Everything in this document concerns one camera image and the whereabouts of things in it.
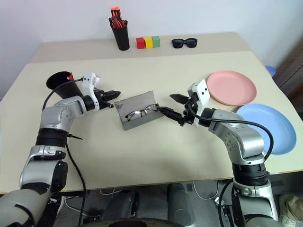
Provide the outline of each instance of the eyeglasses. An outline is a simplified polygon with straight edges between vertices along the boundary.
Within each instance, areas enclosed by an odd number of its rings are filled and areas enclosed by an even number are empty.
[[[158,104],[148,105],[147,107],[145,107],[142,110],[132,111],[131,113],[129,113],[128,115],[126,115],[125,118],[127,118],[128,121],[130,121],[131,119],[143,117],[143,113],[145,115],[148,115],[151,112],[155,112],[155,111],[158,111]]]
[[[174,48],[181,48],[183,44],[185,44],[189,48],[193,48],[197,46],[198,40],[195,38],[189,38],[189,39],[173,39],[171,40],[171,43]]]

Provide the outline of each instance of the black cable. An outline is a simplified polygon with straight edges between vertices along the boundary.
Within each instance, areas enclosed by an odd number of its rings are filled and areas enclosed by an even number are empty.
[[[81,78],[81,79],[76,79],[76,80],[70,80],[70,81],[67,81],[67,82],[65,82],[65,83],[63,83],[63,84],[60,84],[60,85],[58,85],[57,87],[55,87],[55,89],[52,90],[52,92],[51,92],[51,93],[48,95],[48,97],[45,99],[45,101],[44,101],[44,103],[43,103],[42,111],[45,109],[46,104],[47,104],[47,101],[49,100],[49,98],[52,96],[53,93],[55,93],[57,90],[59,90],[60,88],[64,87],[64,86],[67,85],[67,84],[74,83],[74,82],[77,82],[77,81],[82,81],[82,80],[83,80],[83,78]]]
[[[203,121],[209,121],[209,122],[223,122],[223,123],[240,123],[240,124],[250,124],[250,125],[254,125],[254,126],[257,126],[261,129],[263,129],[269,136],[269,140],[270,140],[270,144],[269,144],[269,148],[268,148],[268,152],[267,154],[264,156],[264,160],[266,161],[268,159],[268,157],[270,156],[272,150],[273,150],[273,147],[274,147],[274,138],[272,136],[272,134],[270,133],[270,131],[264,127],[263,125],[260,125],[258,123],[254,123],[254,122],[248,122],[248,121],[241,121],[241,120],[227,120],[227,119],[213,119],[213,118],[207,118],[207,117],[202,117],[202,116],[199,116],[197,115],[193,109],[192,109],[192,106],[191,106],[192,103],[188,103],[188,109],[190,111],[190,113],[195,117],[195,118],[198,118],[200,120],[203,120]]]
[[[219,221],[221,227],[224,227],[223,221],[222,221],[222,214],[221,214],[221,204],[222,204],[222,197],[224,195],[224,192],[226,191],[226,188],[229,186],[229,184],[232,182],[233,178],[230,179],[223,187],[220,197],[219,197],[219,205],[218,205],[218,215],[219,215]]]
[[[75,163],[74,159],[72,158],[71,156],[71,152],[70,152],[70,149],[68,147],[68,144],[66,142],[66,150],[67,150],[67,153],[68,153],[68,156],[70,157],[71,159],[71,162],[73,163],[73,165],[75,166],[76,170],[77,170],[77,173],[82,181],[82,185],[83,185],[83,199],[82,199],[82,205],[81,205],[81,211],[80,211],[80,216],[79,216],[79,221],[78,221],[78,226],[81,226],[81,221],[82,221],[82,215],[83,215],[83,211],[84,211],[84,204],[85,204],[85,197],[86,197],[86,185],[85,185],[85,181],[83,179],[83,176],[77,166],[77,164]]]

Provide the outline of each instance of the plate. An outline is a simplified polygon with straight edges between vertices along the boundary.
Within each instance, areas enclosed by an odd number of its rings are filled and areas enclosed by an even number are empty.
[[[225,105],[246,105],[257,95],[256,86],[248,77],[230,70],[211,74],[207,86],[212,97]]]
[[[261,124],[269,129],[274,137],[274,147],[271,154],[284,155],[294,148],[297,141],[294,127],[278,110],[263,104],[248,104],[242,106],[237,114],[241,115],[246,121]],[[267,153],[269,136],[256,126],[249,126],[260,133],[264,140],[264,153]]]

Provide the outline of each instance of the beige tabletop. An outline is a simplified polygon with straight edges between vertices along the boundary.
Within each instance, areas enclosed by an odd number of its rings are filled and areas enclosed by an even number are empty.
[[[257,87],[253,103],[283,113],[297,134],[295,148],[283,156],[271,155],[267,170],[302,170],[302,120],[247,44],[234,33],[193,37],[198,38],[197,48],[178,50],[169,43],[176,37],[161,37],[161,47],[150,50],[137,50],[132,40],[126,52],[119,51],[114,40],[41,46],[0,103],[0,192],[19,188],[20,173],[36,142],[41,108],[50,93],[46,80],[63,70],[73,72],[76,79],[86,71],[96,73],[101,76],[100,89],[121,91],[115,101],[152,90],[160,105],[178,112],[183,106],[170,94],[187,95],[192,83],[218,70],[243,73]],[[48,105],[59,100],[54,95]],[[212,98],[209,107],[237,110]],[[202,126],[180,127],[162,117],[124,131],[116,108],[107,108],[75,120],[71,133],[84,139],[69,139],[69,146],[88,189],[232,177],[225,145]],[[64,191],[81,190],[75,168],[68,157],[65,161],[69,171]]]

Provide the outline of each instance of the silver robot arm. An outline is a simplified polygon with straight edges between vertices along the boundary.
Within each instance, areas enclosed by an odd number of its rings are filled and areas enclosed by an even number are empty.
[[[20,177],[20,190],[0,199],[0,226],[35,226],[52,194],[66,185],[66,142],[73,121],[89,110],[113,107],[107,101],[120,92],[94,89],[98,77],[88,73],[83,78],[84,96],[73,96],[43,110],[36,145]]]
[[[210,98],[205,80],[194,83],[188,89],[190,97],[180,94],[170,95],[175,101],[185,105],[184,115],[168,107],[159,107],[167,117],[194,126],[205,126],[219,137],[226,146],[232,162],[235,194],[232,197],[234,222],[239,227],[254,226],[256,218],[259,226],[270,222],[269,226],[279,226],[278,215],[272,194],[271,184],[264,165],[264,141],[260,134],[243,123],[214,122],[206,119],[244,119],[232,112],[207,108]]]

